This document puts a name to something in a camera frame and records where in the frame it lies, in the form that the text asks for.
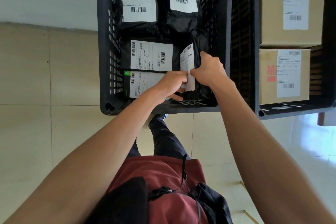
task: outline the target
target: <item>tiled floor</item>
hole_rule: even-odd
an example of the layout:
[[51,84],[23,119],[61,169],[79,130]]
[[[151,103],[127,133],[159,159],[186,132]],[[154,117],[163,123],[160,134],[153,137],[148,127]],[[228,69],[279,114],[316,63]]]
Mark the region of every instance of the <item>tiled floor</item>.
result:
[[[68,153],[113,117],[99,110],[97,34],[0,24],[0,223]],[[336,129],[317,116],[263,123],[297,160],[336,214]],[[171,114],[166,123],[203,164],[207,183],[223,194],[234,223],[262,223],[239,184],[220,113]],[[151,132],[138,136],[142,155],[153,154]]]

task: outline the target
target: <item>red shirt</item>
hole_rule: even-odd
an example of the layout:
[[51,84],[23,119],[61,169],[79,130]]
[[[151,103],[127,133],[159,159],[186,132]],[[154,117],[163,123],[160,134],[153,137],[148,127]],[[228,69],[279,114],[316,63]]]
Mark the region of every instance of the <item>red shirt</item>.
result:
[[[133,177],[143,176],[148,191],[167,186],[175,190],[181,185],[182,159],[164,156],[139,156],[125,160],[115,175],[108,191],[112,191]],[[198,159],[185,162],[187,184],[189,189],[204,182],[204,173]],[[198,210],[195,200],[187,196],[188,189],[183,182],[177,193],[163,195],[148,202],[148,223],[198,223]],[[208,223],[202,207],[200,223]]]

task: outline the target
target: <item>barcode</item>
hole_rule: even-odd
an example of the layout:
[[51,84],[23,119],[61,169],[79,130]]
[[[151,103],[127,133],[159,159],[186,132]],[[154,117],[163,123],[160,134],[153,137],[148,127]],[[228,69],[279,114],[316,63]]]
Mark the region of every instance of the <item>barcode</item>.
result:
[[132,42],[131,54],[132,54],[132,56],[135,56],[135,42]]
[[184,53],[186,53],[190,49],[191,49],[191,45],[189,45],[187,48],[185,48]]
[[294,88],[294,83],[283,83],[282,84],[283,89],[291,89]]
[[165,56],[166,56],[166,52],[161,52],[161,61],[160,61],[161,65],[165,64]]
[[144,7],[144,6],[141,6],[141,7],[133,6],[133,7],[131,7],[131,12],[146,13],[147,12],[147,7]]
[[180,2],[182,4],[188,4],[188,0],[176,0],[177,2]]
[[301,15],[290,15],[289,20],[290,21],[300,21],[302,20],[302,16]]
[[135,73],[131,73],[131,85],[134,85],[135,82]]
[[294,52],[294,51],[290,51],[289,55],[300,55],[300,52]]

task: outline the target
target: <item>black plastic crate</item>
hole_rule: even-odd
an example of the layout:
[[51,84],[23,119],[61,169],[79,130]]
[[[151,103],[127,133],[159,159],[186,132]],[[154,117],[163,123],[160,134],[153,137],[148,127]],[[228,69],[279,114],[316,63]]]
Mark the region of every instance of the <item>black plastic crate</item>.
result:
[[230,77],[245,101],[261,120],[336,107],[336,0],[325,0],[322,45],[311,48],[310,99],[260,106],[259,4],[259,0],[232,0]]
[[[210,35],[210,54],[218,56],[229,73],[230,27],[232,0],[202,0],[202,29]],[[100,110],[106,115],[116,115],[131,100],[123,98],[123,71],[120,70],[120,39],[116,38],[112,0],[97,0]],[[166,100],[153,114],[219,111],[215,102],[195,103]]]

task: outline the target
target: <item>trousers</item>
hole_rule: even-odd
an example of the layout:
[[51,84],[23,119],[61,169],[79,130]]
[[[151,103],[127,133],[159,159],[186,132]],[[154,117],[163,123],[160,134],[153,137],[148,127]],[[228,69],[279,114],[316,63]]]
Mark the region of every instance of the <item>trousers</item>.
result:
[[[183,156],[187,154],[179,139],[169,130],[162,117],[154,116],[149,123],[149,129],[153,135],[154,156],[183,159]],[[141,156],[137,146],[137,139],[135,139],[126,158],[135,156]]]

